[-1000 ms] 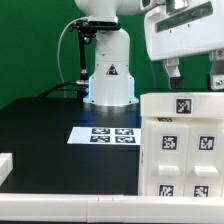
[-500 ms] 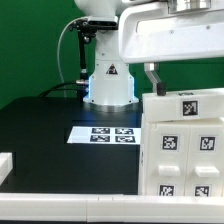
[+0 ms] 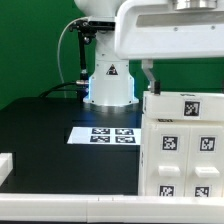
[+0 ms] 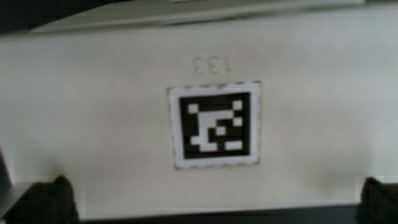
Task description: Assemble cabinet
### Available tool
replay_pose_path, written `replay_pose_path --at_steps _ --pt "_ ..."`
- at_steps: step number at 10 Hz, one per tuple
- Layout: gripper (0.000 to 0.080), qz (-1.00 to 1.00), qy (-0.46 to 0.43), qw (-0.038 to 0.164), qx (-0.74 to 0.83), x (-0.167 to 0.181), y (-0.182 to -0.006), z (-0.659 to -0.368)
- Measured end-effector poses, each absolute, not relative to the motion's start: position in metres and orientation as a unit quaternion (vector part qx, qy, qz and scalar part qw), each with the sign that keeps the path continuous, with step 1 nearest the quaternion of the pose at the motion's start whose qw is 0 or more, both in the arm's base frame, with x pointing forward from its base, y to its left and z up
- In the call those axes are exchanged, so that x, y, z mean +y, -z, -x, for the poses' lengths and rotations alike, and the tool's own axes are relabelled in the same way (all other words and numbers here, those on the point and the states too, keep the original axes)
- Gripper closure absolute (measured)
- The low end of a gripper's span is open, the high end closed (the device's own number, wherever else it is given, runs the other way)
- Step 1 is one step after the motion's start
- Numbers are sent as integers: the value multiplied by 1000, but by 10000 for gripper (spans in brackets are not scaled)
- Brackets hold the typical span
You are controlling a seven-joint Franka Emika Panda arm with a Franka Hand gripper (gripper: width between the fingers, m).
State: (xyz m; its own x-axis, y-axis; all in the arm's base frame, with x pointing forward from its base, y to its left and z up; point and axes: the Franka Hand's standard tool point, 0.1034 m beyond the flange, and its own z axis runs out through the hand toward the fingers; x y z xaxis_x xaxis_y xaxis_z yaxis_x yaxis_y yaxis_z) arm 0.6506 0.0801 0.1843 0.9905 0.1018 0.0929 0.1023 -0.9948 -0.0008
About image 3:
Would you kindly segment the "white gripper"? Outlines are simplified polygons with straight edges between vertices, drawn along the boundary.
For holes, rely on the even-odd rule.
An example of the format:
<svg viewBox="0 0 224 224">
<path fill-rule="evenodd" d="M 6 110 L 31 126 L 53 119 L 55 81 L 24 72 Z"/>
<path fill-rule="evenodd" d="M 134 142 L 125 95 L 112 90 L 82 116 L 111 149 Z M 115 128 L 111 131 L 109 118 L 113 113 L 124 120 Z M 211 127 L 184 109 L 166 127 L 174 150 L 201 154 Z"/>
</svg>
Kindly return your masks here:
<svg viewBox="0 0 224 224">
<path fill-rule="evenodd" d="M 115 52 L 144 59 L 148 90 L 159 95 L 152 60 L 224 57 L 224 0 L 126 0 L 116 16 Z"/>
</svg>

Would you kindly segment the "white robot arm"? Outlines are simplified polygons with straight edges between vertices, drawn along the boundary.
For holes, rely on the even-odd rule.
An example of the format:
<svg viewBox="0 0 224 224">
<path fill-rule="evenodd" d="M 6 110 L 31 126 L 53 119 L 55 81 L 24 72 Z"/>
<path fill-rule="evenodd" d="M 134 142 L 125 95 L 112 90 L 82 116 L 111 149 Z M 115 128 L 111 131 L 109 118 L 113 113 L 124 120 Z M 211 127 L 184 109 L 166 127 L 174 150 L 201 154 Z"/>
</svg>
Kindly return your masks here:
<svg viewBox="0 0 224 224">
<path fill-rule="evenodd" d="M 87 105 L 136 105 L 129 62 L 224 56 L 224 0 L 74 0 L 96 34 Z"/>
</svg>

